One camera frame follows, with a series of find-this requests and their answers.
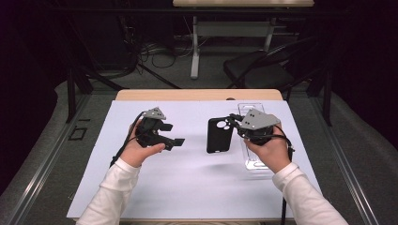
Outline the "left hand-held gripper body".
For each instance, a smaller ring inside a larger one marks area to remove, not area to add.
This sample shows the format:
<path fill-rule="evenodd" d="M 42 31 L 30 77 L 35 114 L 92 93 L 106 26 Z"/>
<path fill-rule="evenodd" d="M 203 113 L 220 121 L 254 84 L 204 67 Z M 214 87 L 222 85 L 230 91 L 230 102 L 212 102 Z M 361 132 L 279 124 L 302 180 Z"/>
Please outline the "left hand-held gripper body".
<path fill-rule="evenodd" d="M 143 113 L 143 118 L 135 130 L 136 140 L 142 147 L 166 143 L 166 140 L 159 135 L 166 117 L 159 107 L 155 107 Z"/>

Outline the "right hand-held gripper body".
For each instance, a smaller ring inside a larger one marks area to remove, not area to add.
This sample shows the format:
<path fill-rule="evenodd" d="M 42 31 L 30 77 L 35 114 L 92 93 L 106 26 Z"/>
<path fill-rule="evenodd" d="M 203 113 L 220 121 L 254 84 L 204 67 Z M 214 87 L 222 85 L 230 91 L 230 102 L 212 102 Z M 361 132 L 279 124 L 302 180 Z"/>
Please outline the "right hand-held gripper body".
<path fill-rule="evenodd" d="M 238 126 L 240 137 L 250 140 L 256 145 L 264 145 L 273 135 L 273 127 L 280 123 L 280 119 L 273 114 L 249 109 Z"/>

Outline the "black phone case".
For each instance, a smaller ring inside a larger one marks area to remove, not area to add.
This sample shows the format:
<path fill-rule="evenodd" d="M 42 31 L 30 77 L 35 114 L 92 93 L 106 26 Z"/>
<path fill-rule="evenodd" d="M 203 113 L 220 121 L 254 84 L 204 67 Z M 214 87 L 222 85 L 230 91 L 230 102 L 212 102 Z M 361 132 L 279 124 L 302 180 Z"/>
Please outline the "black phone case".
<path fill-rule="evenodd" d="M 230 149 L 233 127 L 226 117 L 211 118 L 207 122 L 207 152 L 227 152 Z"/>

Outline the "clear plastic packaging box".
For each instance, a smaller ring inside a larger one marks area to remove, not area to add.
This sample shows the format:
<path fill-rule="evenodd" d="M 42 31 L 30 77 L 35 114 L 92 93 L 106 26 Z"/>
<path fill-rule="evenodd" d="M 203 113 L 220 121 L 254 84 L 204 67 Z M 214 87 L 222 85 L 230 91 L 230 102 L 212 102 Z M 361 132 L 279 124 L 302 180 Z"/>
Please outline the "clear plastic packaging box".
<path fill-rule="evenodd" d="M 262 103 L 238 103 L 238 114 L 244 116 L 249 109 L 256 109 L 264 113 Z M 248 147 L 243 150 L 245 166 L 248 170 L 268 170 L 268 167 Z"/>

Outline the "person's left hand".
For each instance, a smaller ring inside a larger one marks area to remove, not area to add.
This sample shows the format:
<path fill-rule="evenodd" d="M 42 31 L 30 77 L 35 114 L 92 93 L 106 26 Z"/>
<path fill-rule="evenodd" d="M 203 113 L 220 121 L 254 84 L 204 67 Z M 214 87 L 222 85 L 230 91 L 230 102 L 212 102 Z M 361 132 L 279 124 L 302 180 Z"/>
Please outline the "person's left hand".
<path fill-rule="evenodd" d="M 158 143 L 156 145 L 142 147 L 135 140 L 135 129 L 136 127 L 133 128 L 128 138 L 128 143 L 121 153 L 120 158 L 131 167 L 139 168 L 148 157 L 160 153 L 164 149 L 165 144 Z"/>

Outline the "person's right hand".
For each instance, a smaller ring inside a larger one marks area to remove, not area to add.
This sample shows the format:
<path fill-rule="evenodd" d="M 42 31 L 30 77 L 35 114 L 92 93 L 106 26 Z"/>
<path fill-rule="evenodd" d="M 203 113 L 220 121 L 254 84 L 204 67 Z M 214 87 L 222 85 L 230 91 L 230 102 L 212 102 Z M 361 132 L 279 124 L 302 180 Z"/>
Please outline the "person's right hand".
<path fill-rule="evenodd" d="M 273 128 L 274 137 L 264 145 L 256 145 L 250 140 L 244 140 L 247 147 L 274 173 L 286 167 L 291 159 L 288 156 L 288 144 L 284 138 L 282 125 Z"/>

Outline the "black tripod leg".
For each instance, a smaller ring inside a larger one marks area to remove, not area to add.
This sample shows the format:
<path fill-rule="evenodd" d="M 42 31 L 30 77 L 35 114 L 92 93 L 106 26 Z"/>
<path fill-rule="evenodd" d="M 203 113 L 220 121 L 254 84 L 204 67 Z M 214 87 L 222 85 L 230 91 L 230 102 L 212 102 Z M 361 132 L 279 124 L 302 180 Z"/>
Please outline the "black tripod leg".
<path fill-rule="evenodd" d="M 165 83 L 175 89 L 181 89 L 181 87 L 177 86 L 176 84 L 166 80 L 165 78 L 163 78 L 160 74 L 156 73 L 155 71 L 151 70 L 150 68 L 146 67 L 143 64 L 137 64 L 138 67 L 142 68 L 144 71 L 148 72 L 149 74 L 151 74 L 152 76 L 154 76 L 156 79 L 158 79 L 159 81 L 161 81 L 162 83 Z"/>

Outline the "black folding chair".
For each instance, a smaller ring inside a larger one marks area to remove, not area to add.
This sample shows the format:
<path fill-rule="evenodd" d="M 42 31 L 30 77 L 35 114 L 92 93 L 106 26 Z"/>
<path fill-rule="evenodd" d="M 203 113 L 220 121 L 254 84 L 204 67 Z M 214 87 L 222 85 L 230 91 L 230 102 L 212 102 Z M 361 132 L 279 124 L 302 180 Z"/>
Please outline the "black folding chair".
<path fill-rule="evenodd" d="M 232 82 L 228 88 L 277 89 L 290 95 L 293 86 L 319 71 L 319 68 L 315 68 L 304 75 L 293 71 L 294 61 L 304 59 L 316 45 L 316 37 L 307 37 L 268 52 L 250 52 L 226 60 L 223 71 Z"/>

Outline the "black metal stand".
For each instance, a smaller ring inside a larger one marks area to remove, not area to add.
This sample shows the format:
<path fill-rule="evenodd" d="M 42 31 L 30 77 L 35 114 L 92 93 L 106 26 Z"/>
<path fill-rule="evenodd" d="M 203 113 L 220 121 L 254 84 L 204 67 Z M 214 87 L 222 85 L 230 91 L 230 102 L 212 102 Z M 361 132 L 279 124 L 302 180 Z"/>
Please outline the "black metal stand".
<path fill-rule="evenodd" d="M 323 92 L 322 117 L 328 126 L 330 122 L 330 105 L 332 91 L 332 73 L 330 70 L 319 69 L 313 76 L 307 89 L 309 97 L 318 97 Z"/>
<path fill-rule="evenodd" d="M 76 92 L 75 88 L 78 87 L 84 95 L 90 95 L 94 87 L 90 83 L 89 79 L 93 78 L 97 80 L 115 91 L 123 90 L 123 87 L 119 84 L 111 82 L 104 76 L 100 75 L 97 71 L 89 69 L 88 67 L 71 67 L 67 76 L 67 88 L 68 88 L 68 118 L 67 122 L 69 123 L 72 118 L 77 113 L 77 104 L 76 104 Z"/>

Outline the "white-framed desk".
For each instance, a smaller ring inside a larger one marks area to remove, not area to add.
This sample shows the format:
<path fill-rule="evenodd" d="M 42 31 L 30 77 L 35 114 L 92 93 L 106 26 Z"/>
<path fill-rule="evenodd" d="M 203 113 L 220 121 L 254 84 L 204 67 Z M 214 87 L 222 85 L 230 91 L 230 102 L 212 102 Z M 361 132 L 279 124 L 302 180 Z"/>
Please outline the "white-framed desk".
<path fill-rule="evenodd" d="M 260 9 L 260 8 L 311 8 L 314 0 L 173 0 L 177 8 L 226 8 L 226 9 Z M 261 19 L 259 22 L 244 22 L 238 20 L 204 22 L 197 16 L 192 17 L 192 61 L 191 78 L 199 76 L 199 37 L 263 37 L 266 39 L 265 49 L 269 48 L 274 31 L 275 18 Z"/>

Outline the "metal floor rail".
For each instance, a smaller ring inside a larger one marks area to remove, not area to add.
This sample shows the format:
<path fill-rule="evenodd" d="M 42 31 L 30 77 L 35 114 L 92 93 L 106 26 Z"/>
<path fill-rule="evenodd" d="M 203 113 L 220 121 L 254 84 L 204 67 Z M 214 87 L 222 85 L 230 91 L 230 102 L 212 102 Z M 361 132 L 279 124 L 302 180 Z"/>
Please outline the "metal floor rail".
<path fill-rule="evenodd" d="M 320 101 L 316 97 L 309 98 L 318 121 L 324 130 L 324 133 L 331 145 L 331 151 L 334 155 L 336 163 L 339 166 L 342 176 L 347 184 L 348 190 L 357 206 L 360 216 L 364 222 L 364 225 L 379 225 L 379 221 L 375 216 L 375 213 L 369 204 L 367 197 L 360 185 L 357 176 L 354 174 L 351 165 L 344 153 L 343 147 L 340 145 L 332 127 L 325 121 L 322 113 L 322 106 Z"/>
<path fill-rule="evenodd" d="M 0 225 L 20 225 L 24 221 L 90 98 L 78 97 L 76 113 L 69 122 L 68 101 L 64 97 L 57 100 L 52 117 L 0 196 Z"/>

